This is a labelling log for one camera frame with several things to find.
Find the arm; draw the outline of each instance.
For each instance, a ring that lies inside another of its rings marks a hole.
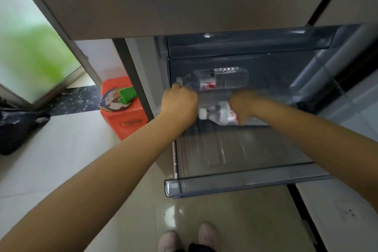
[[[249,117],[263,120],[378,211],[377,142],[252,91],[235,92],[229,103],[241,125]]]
[[[196,118],[197,95],[165,92],[160,115],[63,183],[0,242],[0,251],[84,251],[158,158]]]

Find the water bottle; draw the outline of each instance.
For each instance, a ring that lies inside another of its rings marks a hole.
[[[176,78],[176,82],[196,91],[242,88],[248,81],[249,72],[242,67],[194,70],[191,74]]]
[[[200,118],[200,120],[211,120],[220,126],[239,125],[236,113],[231,110],[228,102],[219,102],[214,106],[201,107],[198,109],[198,117]],[[245,125],[267,126],[266,123],[258,118],[249,118]]]

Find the green sponge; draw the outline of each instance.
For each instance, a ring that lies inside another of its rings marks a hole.
[[[136,92],[134,90],[134,87],[128,87],[124,88],[118,91],[120,94],[119,102],[122,104],[127,105],[129,102],[137,98]]]

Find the hand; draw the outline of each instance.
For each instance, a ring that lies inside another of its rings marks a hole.
[[[233,92],[231,99],[228,101],[231,109],[236,113],[239,125],[245,125],[250,117],[254,117],[253,105],[262,97],[255,91],[236,91]]]
[[[197,93],[180,83],[174,83],[171,89],[164,92],[160,114],[186,130],[197,118],[197,106]]]

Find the frosted glass door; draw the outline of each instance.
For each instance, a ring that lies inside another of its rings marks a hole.
[[[35,103],[80,63],[32,0],[0,0],[0,83]]]

